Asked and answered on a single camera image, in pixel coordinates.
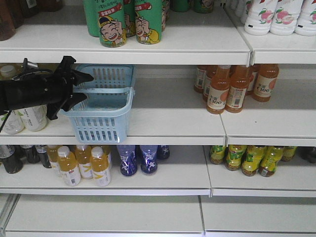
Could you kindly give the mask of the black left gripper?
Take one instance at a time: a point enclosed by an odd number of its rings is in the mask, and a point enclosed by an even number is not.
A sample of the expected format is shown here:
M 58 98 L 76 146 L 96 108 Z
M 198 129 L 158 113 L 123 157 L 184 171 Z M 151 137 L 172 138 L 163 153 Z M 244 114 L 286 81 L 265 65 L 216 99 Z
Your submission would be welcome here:
M 93 81 L 94 77 L 72 69 L 75 62 L 72 56 L 64 56 L 55 72 L 43 79 L 44 92 L 41 104 L 47 105 L 46 116 L 50 120 L 57 119 L 57 114 L 61 109 L 67 112 L 87 99 L 84 93 L 74 93 L 73 86 Z

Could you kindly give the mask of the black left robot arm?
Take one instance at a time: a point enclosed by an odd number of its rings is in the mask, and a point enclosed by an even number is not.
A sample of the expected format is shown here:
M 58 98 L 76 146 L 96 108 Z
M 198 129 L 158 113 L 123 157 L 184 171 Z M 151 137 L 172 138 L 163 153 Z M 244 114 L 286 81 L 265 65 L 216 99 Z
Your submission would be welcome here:
M 72 69 L 75 62 L 72 56 L 64 56 L 53 72 L 32 66 L 25 58 L 22 73 L 0 82 L 0 114 L 47 105 L 46 116 L 55 120 L 60 110 L 67 112 L 85 100 L 87 96 L 74 92 L 73 86 L 93 81 L 94 78 L 90 74 Z

